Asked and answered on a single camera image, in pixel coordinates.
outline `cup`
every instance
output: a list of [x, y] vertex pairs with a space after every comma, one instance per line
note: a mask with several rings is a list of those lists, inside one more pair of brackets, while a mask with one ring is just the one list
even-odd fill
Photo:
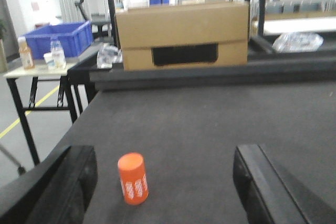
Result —
[[128, 153], [118, 161], [120, 183], [124, 200], [130, 205], [139, 205], [148, 197], [148, 186], [143, 156]]
[[49, 70], [56, 69], [55, 61], [54, 61], [54, 58], [51, 55], [51, 52], [48, 52], [48, 53], [44, 54], [43, 57], [44, 57], [44, 60], [46, 61], [46, 64], [47, 64]]

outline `plastic bag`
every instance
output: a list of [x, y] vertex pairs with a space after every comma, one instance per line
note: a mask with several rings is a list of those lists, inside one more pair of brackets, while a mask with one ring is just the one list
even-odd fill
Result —
[[282, 34], [273, 44], [276, 52], [313, 52], [323, 44], [323, 38], [314, 33]]
[[97, 55], [97, 68], [112, 68], [122, 62], [122, 52], [115, 46], [103, 45]]

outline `black table surface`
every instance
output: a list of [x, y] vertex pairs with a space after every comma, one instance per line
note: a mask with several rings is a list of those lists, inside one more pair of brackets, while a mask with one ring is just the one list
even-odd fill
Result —
[[[269, 154], [336, 208], [336, 82], [100, 92], [64, 136], [94, 145], [84, 223], [247, 223], [234, 188], [239, 144]], [[149, 197], [123, 202], [117, 161], [143, 154]]]

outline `orange cylinder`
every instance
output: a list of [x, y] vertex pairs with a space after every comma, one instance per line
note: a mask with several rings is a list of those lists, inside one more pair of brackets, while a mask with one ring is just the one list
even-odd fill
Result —
[[145, 163], [139, 153], [128, 153], [118, 161], [120, 183], [125, 202], [131, 205], [143, 203], [148, 197]]

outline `yellow floor line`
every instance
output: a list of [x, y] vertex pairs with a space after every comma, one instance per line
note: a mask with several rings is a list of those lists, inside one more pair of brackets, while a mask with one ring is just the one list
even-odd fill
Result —
[[[35, 107], [40, 106], [45, 100], [47, 100], [52, 94], [54, 94], [59, 89], [59, 86], [55, 87], [53, 90], [51, 90], [49, 93], [47, 93], [44, 97], [42, 97], [41, 100], [39, 100], [37, 103], [35, 103]], [[18, 123], [20, 122], [20, 119], [16, 119], [10, 126], [8, 126], [3, 132], [0, 133], [0, 139], [3, 138], [8, 132], [10, 132]]]

